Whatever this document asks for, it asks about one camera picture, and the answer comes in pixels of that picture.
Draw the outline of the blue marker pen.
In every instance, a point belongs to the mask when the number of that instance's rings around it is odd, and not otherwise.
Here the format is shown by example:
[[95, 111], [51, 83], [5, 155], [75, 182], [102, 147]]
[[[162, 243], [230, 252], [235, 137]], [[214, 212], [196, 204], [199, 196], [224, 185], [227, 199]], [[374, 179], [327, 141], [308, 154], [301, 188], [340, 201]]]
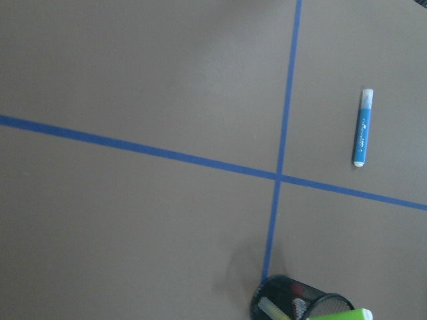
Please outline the blue marker pen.
[[373, 97], [373, 89], [362, 90], [354, 141], [353, 164], [355, 167], [363, 167], [366, 162]]

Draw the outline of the red capped white marker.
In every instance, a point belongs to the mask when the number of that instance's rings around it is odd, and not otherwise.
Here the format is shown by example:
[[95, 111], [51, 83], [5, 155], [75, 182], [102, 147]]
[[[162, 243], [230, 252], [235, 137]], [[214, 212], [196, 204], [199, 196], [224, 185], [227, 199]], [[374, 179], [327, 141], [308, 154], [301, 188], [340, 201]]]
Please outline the red capped white marker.
[[292, 292], [292, 305], [296, 319], [301, 319], [308, 309], [308, 302], [303, 297], [303, 287], [300, 284], [293, 283], [290, 286]]

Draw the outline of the black mesh pen holder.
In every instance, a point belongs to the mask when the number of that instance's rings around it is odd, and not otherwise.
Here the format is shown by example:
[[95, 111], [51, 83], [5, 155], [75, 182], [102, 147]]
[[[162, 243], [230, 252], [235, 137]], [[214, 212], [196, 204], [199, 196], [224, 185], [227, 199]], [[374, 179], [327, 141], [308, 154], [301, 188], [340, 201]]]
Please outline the black mesh pen holder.
[[296, 319], [292, 305], [292, 292], [290, 289], [293, 283], [300, 284], [303, 287], [303, 297], [308, 302], [308, 309], [301, 319], [341, 313], [354, 309], [354, 306], [342, 295], [323, 292], [286, 275], [273, 275], [261, 282], [260, 286], [256, 289], [250, 304], [250, 317], [252, 319], [269, 319], [269, 317], [258, 308], [259, 300], [262, 297], [267, 297], [289, 316], [290, 319]]

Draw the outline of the yellow marker pen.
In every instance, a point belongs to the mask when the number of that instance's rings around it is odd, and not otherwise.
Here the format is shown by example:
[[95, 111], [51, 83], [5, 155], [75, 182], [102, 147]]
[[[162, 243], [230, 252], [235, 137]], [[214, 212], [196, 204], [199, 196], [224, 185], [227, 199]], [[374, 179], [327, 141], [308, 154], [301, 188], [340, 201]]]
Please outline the yellow marker pen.
[[279, 307], [271, 302], [267, 297], [262, 297], [258, 302], [258, 308], [261, 309], [272, 320], [290, 320]]

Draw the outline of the green marker pen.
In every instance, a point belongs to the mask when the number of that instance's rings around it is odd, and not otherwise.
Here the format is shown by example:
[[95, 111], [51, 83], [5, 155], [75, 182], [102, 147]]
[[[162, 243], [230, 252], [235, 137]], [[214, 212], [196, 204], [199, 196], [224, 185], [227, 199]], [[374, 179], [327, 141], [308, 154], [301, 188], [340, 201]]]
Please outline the green marker pen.
[[373, 314], [368, 309], [353, 309], [341, 313], [319, 315], [310, 317], [309, 320], [373, 320]]

